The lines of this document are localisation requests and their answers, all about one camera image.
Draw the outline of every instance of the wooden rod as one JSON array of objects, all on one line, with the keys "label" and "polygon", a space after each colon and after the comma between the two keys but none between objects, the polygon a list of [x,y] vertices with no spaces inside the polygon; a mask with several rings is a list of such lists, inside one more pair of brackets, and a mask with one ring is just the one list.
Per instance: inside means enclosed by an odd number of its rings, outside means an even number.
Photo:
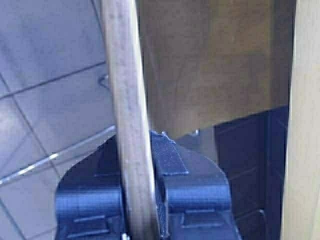
[{"label": "wooden rod", "polygon": [[320,1],[298,0],[282,240],[320,240]]},{"label": "wooden rod", "polygon": [[135,0],[102,0],[101,19],[130,236],[154,240],[159,224]]}]

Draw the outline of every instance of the tiled floor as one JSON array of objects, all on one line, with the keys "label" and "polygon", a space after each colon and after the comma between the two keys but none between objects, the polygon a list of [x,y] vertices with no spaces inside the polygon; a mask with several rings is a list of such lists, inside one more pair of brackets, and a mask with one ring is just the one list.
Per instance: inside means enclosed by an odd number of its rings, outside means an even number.
[{"label": "tiled floor", "polygon": [[53,240],[60,178],[114,134],[96,3],[1,2],[0,240]]}]

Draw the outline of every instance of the wooden panel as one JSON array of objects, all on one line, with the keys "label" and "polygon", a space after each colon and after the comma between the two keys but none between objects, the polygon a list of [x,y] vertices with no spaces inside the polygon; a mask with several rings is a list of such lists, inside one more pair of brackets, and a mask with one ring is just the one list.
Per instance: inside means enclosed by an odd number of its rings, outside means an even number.
[{"label": "wooden panel", "polygon": [[178,137],[288,103],[288,78],[273,80],[272,0],[140,1],[153,128]]},{"label": "wooden panel", "polygon": [[320,239],[319,9],[297,1],[282,240]]}]

